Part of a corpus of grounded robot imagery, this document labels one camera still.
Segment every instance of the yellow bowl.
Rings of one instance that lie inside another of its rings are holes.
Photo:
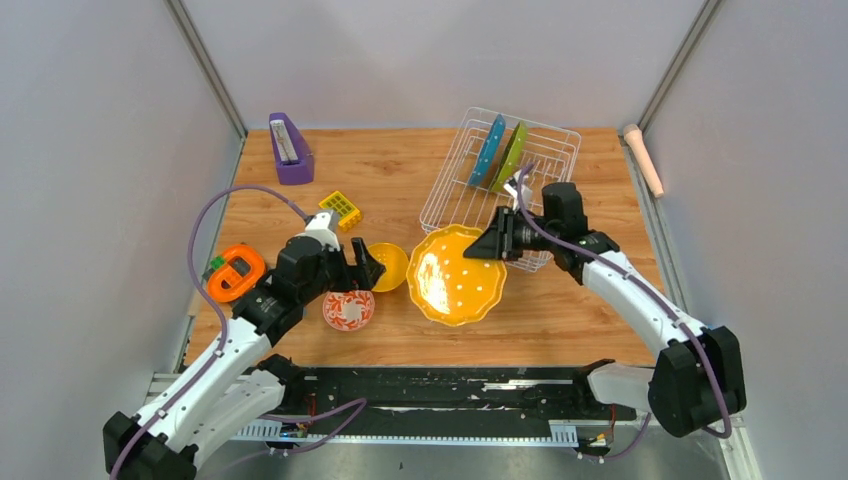
[[[462,256],[481,233],[450,225],[431,232],[412,251],[406,270],[409,296],[428,319],[452,327],[479,322],[501,301],[504,263]]]
[[[386,273],[377,280],[372,291],[383,293],[399,287],[406,279],[406,267],[409,265],[406,252],[393,243],[375,243],[368,247],[368,252],[386,267]]]

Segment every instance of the yellow polka dot plate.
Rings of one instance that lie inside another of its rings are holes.
[[[428,319],[452,327],[479,322],[501,301],[504,263],[462,256],[481,233],[450,225],[431,232],[412,251],[406,270],[409,296]]]

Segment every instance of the wooden rolling pin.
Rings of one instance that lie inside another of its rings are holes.
[[[642,176],[645,177],[645,183],[651,189],[654,197],[660,198],[665,193],[662,188],[662,182],[657,175],[657,170],[654,168],[654,162],[651,161],[651,156],[648,155],[648,149],[645,148],[645,141],[642,139],[642,130],[636,125],[630,124],[622,130],[624,133],[624,141],[633,150],[633,155],[636,156],[636,163],[642,170]]]

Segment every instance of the purple object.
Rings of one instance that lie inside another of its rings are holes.
[[[285,113],[272,113],[268,117],[268,125],[274,120],[282,120],[286,126],[286,132],[291,138],[294,152],[297,154],[297,159],[286,162],[284,156],[280,155],[280,146],[274,138],[274,132],[271,132],[271,145],[274,147],[274,166],[277,168],[277,179],[280,185],[303,185],[310,183],[315,179],[315,157],[312,156],[312,150],[303,139],[303,135],[294,124],[289,120]]]

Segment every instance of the gray wall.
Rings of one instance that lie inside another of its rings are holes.
[[[638,119],[701,0],[186,0],[245,122],[557,125]]]
[[[238,140],[161,1],[5,2],[0,72],[0,477],[105,478],[100,429],[174,364],[190,224]]]
[[[730,1],[647,135],[691,309],[740,337],[768,479],[844,478],[848,5]]]

